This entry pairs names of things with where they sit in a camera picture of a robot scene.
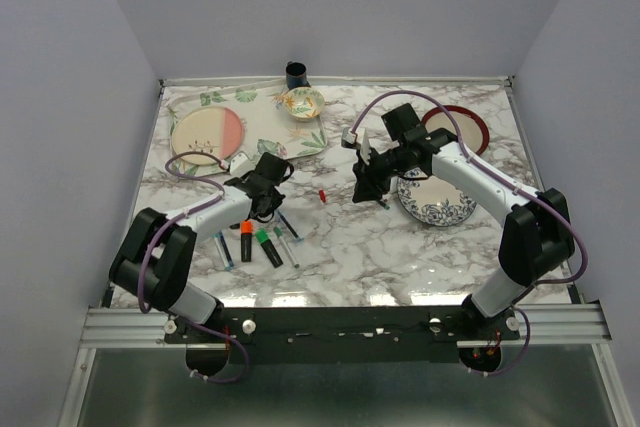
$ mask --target glass panel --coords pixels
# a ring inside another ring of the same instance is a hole
[[[426,362],[256,365],[226,386],[187,374],[182,351],[99,352],[80,425],[615,425],[589,346],[533,346],[490,379]]]

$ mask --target plate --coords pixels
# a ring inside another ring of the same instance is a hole
[[[324,97],[311,87],[298,87],[285,94],[284,103],[296,120],[308,122],[324,110]]]
[[[489,129],[478,114],[457,105],[445,105],[460,126],[464,143],[476,154],[482,154],[489,145]],[[444,127],[456,133],[449,118],[438,108],[431,109],[422,118],[422,123],[429,132]]]
[[[406,172],[405,177],[424,177],[420,169]],[[398,178],[398,198],[407,212],[421,222],[449,227],[469,218],[476,202],[461,190],[436,177],[412,181]]]
[[[171,148],[175,154],[195,150],[224,159],[233,154],[244,138],[240,117],[221,106],[194,110],[178,122],[171,133]],[[211,165],[215,161],[203,155],[187,155],[185,162]]]
[[[489,129],[478,114],[457,105],[445,105],[458,123],[464,143],[476,154],[482,154],[489,145]],[[430,110],[422,118],[429,132],[444,127],[455,134],[449,118],[439,109]],[[407,178],[424,177],[420,169],[413,169]],[[412,181],[398,178],[398,198],[407,212],[421,222],[438,227],[449,227],[465,221],[476,209],[476,202],[453,185],[436,177]]]

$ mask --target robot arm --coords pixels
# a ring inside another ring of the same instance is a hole
[[[545,209],[521,195],[526,192],[550,205],[567,221],[564,196],[557,190],[538,192],[510,179],[511,191],[491,178],[463,155],[457,137],[446,129],[427,132],[410,104],[382,116],[398,147],[378,153],[369,146],[366,132],[358,136],[345,129],[342,145],[357,150],[353,166],[356,186],[353,202],[380,200],[389,191],[391,177],[420,167],[459,188],[476,200],[504,228],[498,269],[463,302],[463,314],[470,326],[483,325],[507,309],[535,281],[567,260],[575,250],[573,237]],[[508,177],[479,158],[475,162]]]
[[[272,215],[284,199],[276,187],[292,172],[293,166],[289,162],[265,153],[255,169],[225,183],[224,197],[220,201],[171,225],[156,246],[161,252],[156,254],[154,249],[145,272],[144,301],[157,310],[185,317],[197,324],[215,323],[222,303],[187,281],[196,243],[232,224]],[[231,173],[234,173],[233,162]],[[193,211],[220,195],[215,193],[186,209],[167,213],[150,208],[140,211],[111,265],[109,280],[136,295],[143,258],[158,229],[169,219]]]

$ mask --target marker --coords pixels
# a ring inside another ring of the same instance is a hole
[[[280,267],[283,264],[282,259],[280,258],[280,255],[278,255],[278,251],[276,250],[276,248],[273,246],[273,242],[269,240],[269,236],[267,235],[267,233],[264,230],[260,229],[258,232],[256,232],[256,239],[258,239],[260,247],[262,247],[264,253],[267,254],[267,257],[269,257],[271,265],[273,265],[274,267]]]
[[[224,263],[225,270],[231,270],[231,266],[229,265],[227,256],[224,255],[224,250],[222,249],[222,242],[220,242],[220,237],[218,237],[218,234],[213,235],[213,242],[216,244],[216,249],[218,249],[218,255],[220,255],[220,258]]]
[[[253,224],[245,220],[240,226],[240,258],[243,262],[251,262],[251,241],[253,240]]]
[[[287,241],[284,240],[284,237],[282,236],[282,231],[280,230],[280,228],[274,227],[273,231],[276,233],[276,236],[280,241],[280,246],[284,249],[284,253],[287,254],[287,257],[289,258],[289,262],[291,262],[291,264],[296,269],[300,267],[300,262],[298,262],[295,255],[293,255],[293,252],[291,251],[291,247],[289,247],[289,244],[287,244]]]
[[[302,242],[304,239],[298,235],[298,233],[296,232],[296,229],[293,228],[293,226],[289,223],[287,218],[284,215],[282,215],[282,213],[279,210],[276,210],[276,214],[278,214],[278,217],[280,218],[280,220],[284,223],[284,225],[287,226],[287,229],[289,229],[289,232],[291,232],[291,234],[296,238],[296,240],[298,242]]]
[[[218,237],[220,237],[220,243],[222,244],[224,255],[227,258],[227,262],[229,263],[229,267],[227,267],[227,270],[231,270],[233,269],[234,264],[233,259],[231,258],[231,253],[229,252],[229,247],[227,247],[227,242],[224,240],[224,235],[222,235],[222,232],[218,232]]]

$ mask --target black marker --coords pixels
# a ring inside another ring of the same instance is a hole
[[[264,250],[264,253],[267,254],[267,257],[269,257],[271,265],[273,265],[274,267],[280,267],[284,262],[282,262],[278,251],[273,246],[273,242],[269,240],[269,236],[267,235],[267,233],[264,230],[260,229],[258,232],[256,232],[256,239],[258,239],[258,243],[260,243],[260,246],[262,247],[262,250]]]
[[[253,224],[245,220],[240,226],[240,258],[243,262],[251,262],[251,240],[253,237]]]

